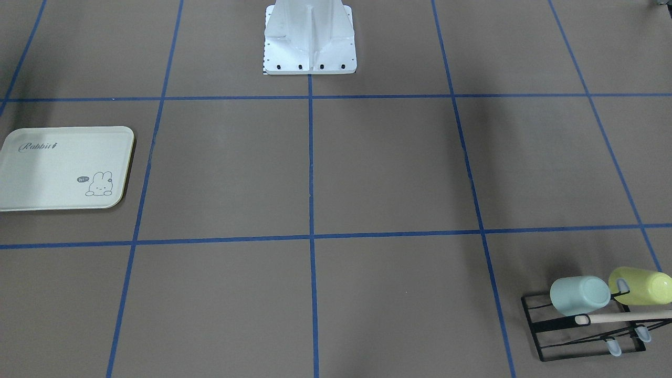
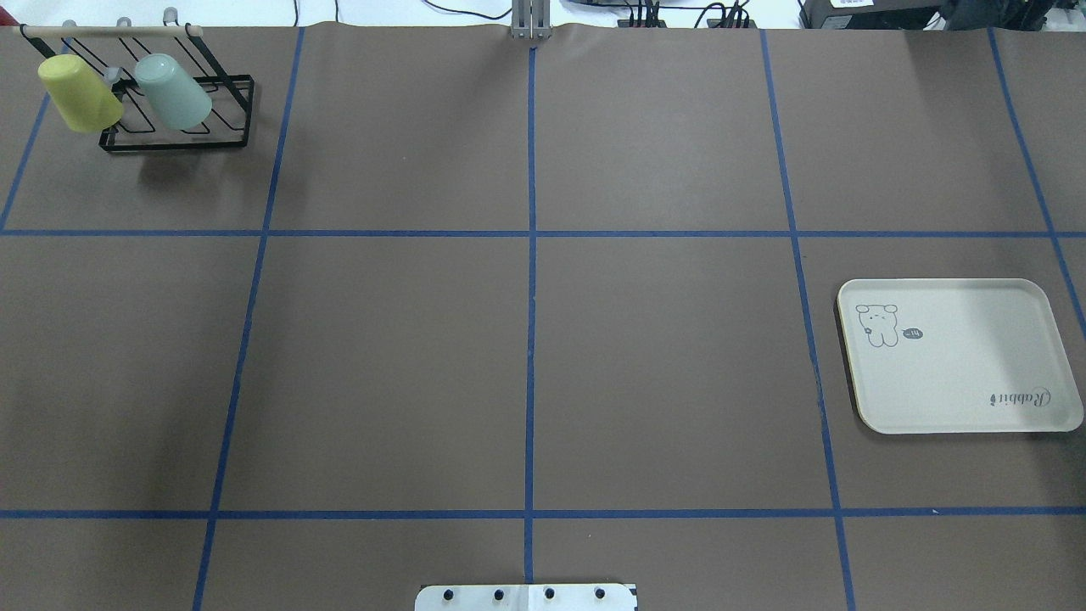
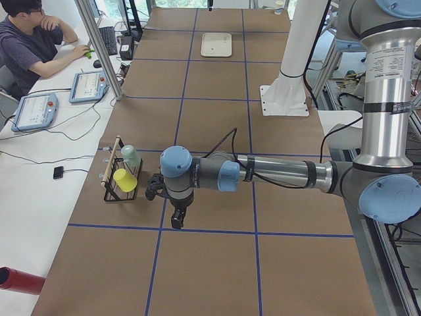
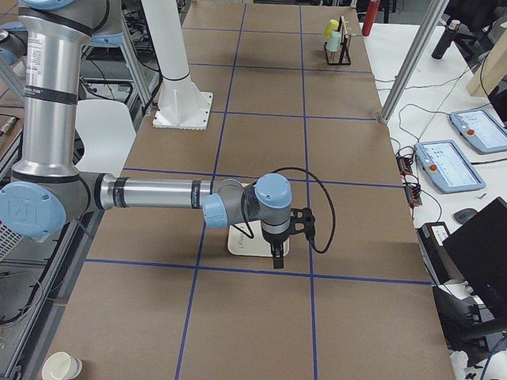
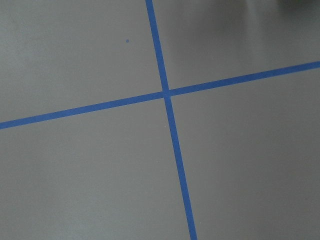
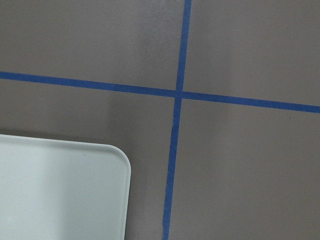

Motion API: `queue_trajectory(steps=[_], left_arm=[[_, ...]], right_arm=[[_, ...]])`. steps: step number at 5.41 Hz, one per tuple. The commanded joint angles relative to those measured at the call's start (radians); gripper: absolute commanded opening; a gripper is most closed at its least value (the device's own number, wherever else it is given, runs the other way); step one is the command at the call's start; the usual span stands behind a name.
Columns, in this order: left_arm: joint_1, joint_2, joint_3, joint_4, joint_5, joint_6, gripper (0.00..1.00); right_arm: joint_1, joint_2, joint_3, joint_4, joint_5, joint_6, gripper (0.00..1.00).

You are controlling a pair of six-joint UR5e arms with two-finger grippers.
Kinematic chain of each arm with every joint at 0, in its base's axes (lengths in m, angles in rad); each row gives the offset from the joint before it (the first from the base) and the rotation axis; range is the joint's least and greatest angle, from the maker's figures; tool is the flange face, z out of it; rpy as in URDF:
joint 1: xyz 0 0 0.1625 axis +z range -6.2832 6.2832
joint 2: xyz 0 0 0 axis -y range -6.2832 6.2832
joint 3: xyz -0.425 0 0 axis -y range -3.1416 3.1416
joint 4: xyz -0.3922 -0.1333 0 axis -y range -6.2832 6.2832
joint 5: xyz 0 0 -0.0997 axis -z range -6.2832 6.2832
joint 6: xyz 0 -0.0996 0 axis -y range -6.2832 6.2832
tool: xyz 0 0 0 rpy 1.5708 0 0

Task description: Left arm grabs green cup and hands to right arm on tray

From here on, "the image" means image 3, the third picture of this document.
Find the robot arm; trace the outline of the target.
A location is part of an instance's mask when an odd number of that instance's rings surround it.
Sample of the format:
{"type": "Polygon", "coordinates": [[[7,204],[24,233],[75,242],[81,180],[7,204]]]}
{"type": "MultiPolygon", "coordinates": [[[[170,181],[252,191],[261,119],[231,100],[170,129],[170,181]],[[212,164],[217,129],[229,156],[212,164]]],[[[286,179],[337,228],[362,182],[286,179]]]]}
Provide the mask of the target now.
{"type": "Polygon", "coordinates": [[[335,44],[366,51],[360,154],[352,162],[314,163],[237,155],[212,149],[194,157],[175,145],[161,153],[162,192],[174,206],[171,225],[184,225],[197,188],[234,192],[240,182],[317,188],[346,199],[362,214],[401,223],[420,209],[420,185],[406,156],[414,109],[411,69],[420,38],[419,1],[340,1],[335,44]]]}

